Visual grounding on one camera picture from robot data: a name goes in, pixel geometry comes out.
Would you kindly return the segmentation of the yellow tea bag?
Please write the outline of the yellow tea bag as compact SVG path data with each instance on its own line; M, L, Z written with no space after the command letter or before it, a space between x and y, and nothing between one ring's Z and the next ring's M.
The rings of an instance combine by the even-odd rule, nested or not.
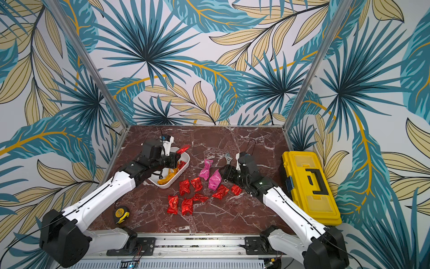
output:
M177 172L178 172L178 168L169 169L167 176L165 178L159 179L157 183L159 185L165 185L169 183L176 176Z

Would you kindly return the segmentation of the pink tea bag large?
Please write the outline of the pink tea bag large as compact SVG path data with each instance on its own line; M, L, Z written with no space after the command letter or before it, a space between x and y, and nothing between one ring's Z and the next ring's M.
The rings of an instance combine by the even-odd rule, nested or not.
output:
M216 191L221 181L222 181L222 176L219 170L217 169L208 180L208 188L213 191Z

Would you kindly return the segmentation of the red tea bag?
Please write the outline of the red tea bag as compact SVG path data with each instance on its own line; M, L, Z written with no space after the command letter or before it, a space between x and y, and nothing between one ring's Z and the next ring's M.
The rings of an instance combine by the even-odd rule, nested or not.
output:
M235 195L235 196L239 196L241 193L242 193L242 189L239 187L239 186L237 186L237 185L233 185L232 187L231 187L231 191L232 191L232 193Z
M181 214L182 216L185 216L186 214L193 214L194 208L193 208L193 202L194 198L185 198L181 204Z
M185 145L182 148L180 148L179 150L176 151L177 154L181 155L185 152L187 152L187 150L190 148L190 145Z
M191 184L196 192L201 191L203 189L203 185L200 177L192 179Z
M179 197L178 196L168 196L168 214L177 215L178 214L178 204L179 204Z
M189 179L183 180L179 184L180 187L180 196L184 196L186 194L190 194L190 181Z
M212 195L212 197L217 199L223 199L229 192L229 189L225 187L224 185L220 185L217 189L217 191Z
M201 193L195 193L194 196L192 197L193 202L205 203L208 199L209 199L209 197L207 197Z

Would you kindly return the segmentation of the white plastic storage box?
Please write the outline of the white plastic storage box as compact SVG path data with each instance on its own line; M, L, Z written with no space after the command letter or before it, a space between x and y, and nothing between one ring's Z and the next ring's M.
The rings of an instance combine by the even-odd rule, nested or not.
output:
M169 188L189 167L190 156L187 153L190 145L185 145L181 149L173 147L175 152L180 152L181 157L177 161L176 168L163 168L161 172L156 172L149 177L149 181L161 189Z

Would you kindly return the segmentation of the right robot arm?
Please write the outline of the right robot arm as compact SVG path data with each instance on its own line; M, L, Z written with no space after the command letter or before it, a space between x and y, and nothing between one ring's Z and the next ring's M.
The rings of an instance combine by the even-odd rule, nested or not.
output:
M222 179L245 189L273 210L294 231L295 235L271 227L261 233L267 246L287 254L306 269L346 269L349 266L343 234L328 228L297 206L276 184L259 171L254 158L242 152L238 167L229 164L221 168Z

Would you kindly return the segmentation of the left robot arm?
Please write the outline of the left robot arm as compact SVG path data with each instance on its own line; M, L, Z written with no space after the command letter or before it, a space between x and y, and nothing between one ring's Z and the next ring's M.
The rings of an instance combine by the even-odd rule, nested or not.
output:
M108 181L62 211L51 210L42 219L40 248L68 268L85 255L111 252L136 256L143 251L137 233L129 228L90 232L89 226L111 205L134 190L155 172L175 169L188 147L173 150L172 140L147 140L140 154L123 165Z

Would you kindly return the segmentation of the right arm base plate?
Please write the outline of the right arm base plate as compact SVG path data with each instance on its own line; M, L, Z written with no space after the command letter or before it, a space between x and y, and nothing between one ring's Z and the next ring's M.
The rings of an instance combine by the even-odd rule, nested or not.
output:
M260 236L246 236L243 248L247 255L277 255L268 240Z

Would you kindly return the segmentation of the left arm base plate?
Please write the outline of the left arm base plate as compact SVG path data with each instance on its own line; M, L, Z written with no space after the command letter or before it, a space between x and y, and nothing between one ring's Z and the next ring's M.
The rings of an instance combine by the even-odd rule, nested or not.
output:
M129 239L121 249L111 249L106 252L107 256L152 256L155 248L156 238L136 237Z

